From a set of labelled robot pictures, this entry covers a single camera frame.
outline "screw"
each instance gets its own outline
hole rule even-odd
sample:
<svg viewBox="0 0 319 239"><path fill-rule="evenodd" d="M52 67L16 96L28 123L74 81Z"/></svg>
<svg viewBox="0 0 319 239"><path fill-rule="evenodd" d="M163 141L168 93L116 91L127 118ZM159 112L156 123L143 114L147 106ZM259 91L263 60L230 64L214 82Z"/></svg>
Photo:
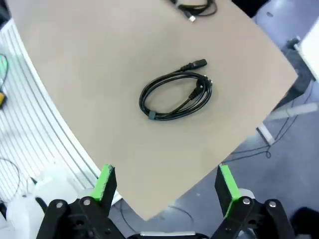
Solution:
<svg viewBox="0 0 319 239"><path fill-rule="evenodd" d="M243 203L246 204L246 205L249 205L250 204L250 200L248 198L244 198L243 199Z"/></svg>
<svg viewBox="0 0 319 239"><path fill-rule="evenodd" d="M276 207L276 203L274 201L270 201L269 202L269 206L272 207L272 208L275 208Z"/></svg>
<svg viewBox="0 0 319 239"><path fill-rule="evenodd" d="M90 199L85 199L84 202L83 202L83 204L84 204L85 206L90 205L90 203L91 203Z"/></svg>
<svg viewBox="0 0 319 239"><path fill-rule="evenodd" d="M63 203L62 202L58 202L57 204L56 204L56 207L57 208L61 208L63 206Z"/></svg>

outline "green object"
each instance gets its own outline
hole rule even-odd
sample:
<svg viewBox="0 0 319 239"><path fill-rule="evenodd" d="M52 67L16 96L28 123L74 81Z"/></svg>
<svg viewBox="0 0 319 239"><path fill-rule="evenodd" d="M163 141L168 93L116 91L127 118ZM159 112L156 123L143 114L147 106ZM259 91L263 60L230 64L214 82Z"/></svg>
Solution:
<svg viewBox="0 0 319 239"><path fill-rule="evenodd" d="M237 184L233 178L233 175L231 174L231 172L229 170L228 165L220 165L219 167L220 167L220 170L224 176L225 183L226 183L227 188L228 188L230 195L231 195L231 201L230 201L227 213L225 215L225 217L227 217L230 210L231 210L232 204L234 202L236 202L241 197L241 194L240 194L239 189L237 187Z"/></svg>
<svg viewBox="0 0 319 239"><path fill-rule="evenodd" d="M105 164L98 181L94 187L93 192L91 193L91 197L94 198L95 201L100 202L102 200L103 192L105 190L106 183L108 182L111 172L114 167L111 164Z"/></svg>

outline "gray floor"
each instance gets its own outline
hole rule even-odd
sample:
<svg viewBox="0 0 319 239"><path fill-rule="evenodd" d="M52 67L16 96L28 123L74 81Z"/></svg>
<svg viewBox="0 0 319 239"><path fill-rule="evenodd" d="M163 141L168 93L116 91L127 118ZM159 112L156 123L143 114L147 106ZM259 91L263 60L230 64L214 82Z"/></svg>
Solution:
<svg viewBox="0 0 319 239"><path fill-rule="evenodd" d="M286 40L296 35L303 38L318 16L318 0L272 0L259 11L256 22L279 47L282 47ZM313 84L309 102L319 102L319 84ZM295 105L305 101L310 89L311 87L295 100ZM237 185L253 191L260 202L270 198L279 199L289 216L301 206L319 210L318 120L319 112L299 116L282 140L270 149L272 157L269 159L261 154L229 163ZM276 135L284 122L285 120L274 120L266 122L265 125ZM249 137L237 150L263 145L265 143L256 134ZM244 155L230 156L229 159ZM196 231L211 236L222 221L214 190L215 175L216 170L213 170L174 205L190 213L193 221L186 213L167 208L150 221L144 222L125 202L123 215L138 232ZM110 218L126 237L134 234L122 218L120 203L116 207L118 208L111 209Z"/></svg>

